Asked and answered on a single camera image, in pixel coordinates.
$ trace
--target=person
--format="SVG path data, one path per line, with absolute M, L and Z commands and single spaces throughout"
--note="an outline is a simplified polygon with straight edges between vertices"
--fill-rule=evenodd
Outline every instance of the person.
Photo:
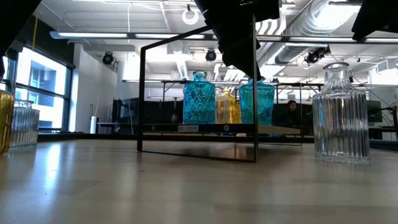
M 288 109 L 287 111 L 282 115 L 280 123 L 283 126 L 287 127 L 297 127 L 301 126 L 301 119 L 300 119 L 300 113 L 297 110 L 297 103 L 294 100 L 289 100 L 287 102 Z

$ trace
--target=cable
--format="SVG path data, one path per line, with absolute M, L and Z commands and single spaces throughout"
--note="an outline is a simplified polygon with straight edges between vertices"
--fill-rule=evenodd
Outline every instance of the cable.
M 35 52 L 35 46 L 36 46 L 36 32 L 37 32 L 37 24 L 39 19 L 37 18 L 37 16 L 35 16 L 35 29 L 33 30 L 33 41 L 32 41 L 32 53 Z M 29 100 L 29 88 L 30 88 L 30 79 L 32 78 L 32 66 L 33 66 L 33 60 L 30 57 L 30 71 L 29 71 L 29 79 L 27 81 L 27 97 L 26 100 Z

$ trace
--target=turquoise glass vase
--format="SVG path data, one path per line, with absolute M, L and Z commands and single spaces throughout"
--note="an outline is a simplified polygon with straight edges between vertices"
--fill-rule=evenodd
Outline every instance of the turquoise glass vase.
M 242 86 L 239 89 L 241 98 L 242 122 L 254 123 L 253 118 L 253 83 Z M 257 82 L 257 114 L 259 124 L 272 124 L 272 110 L 274 108 L 275 88 L 273 85 Z
M 194 72 L 193 82 L 184 86 L 184 124 L 215 123 L 216 87 L 206 78 L 206 72 Z

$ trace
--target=shelf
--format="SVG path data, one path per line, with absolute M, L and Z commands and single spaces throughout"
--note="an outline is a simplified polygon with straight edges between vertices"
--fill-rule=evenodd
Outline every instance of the shelf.
M 146 124 L 144 133 L 253 133 L 253 124 Z M 299 129 L 259 125 L 259 134 L 300 134 Z

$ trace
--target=clear glass jar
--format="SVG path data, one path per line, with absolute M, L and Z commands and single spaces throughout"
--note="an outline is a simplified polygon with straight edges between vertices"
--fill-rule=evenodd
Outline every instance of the clear glass jar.
M 216 88 L 216 123 L 228 124 L 229 106 L 228 96 L 221 92 L 222 88 Z
M 239 89 L 241 100 L 242 122 L 252 124 L 253 121 L 253 83 L 242 86 Z M 274 108 L 275 88 L 273 85 L 257 82 L 257 114 L 259 124 L 272 124 L 272 110 Z
M 193 82 L 184 86 L 184 124 L 214 124 L 216 121 L 216 87 L 206 79 L 206 72 L 194 72 Z
M 325 86 L 313 97 L 315 158 L 370 163 L 366 93 L 349 82 L 348 64 L 326 65 Z
M 32 103 L 26 100 L 15 101 L 11 149 L 36 147 L 40 111 L 32 109 Z
M 13 109 L 14 96 L 0 90 L 0 154 L 8 152 L 10 149 Z

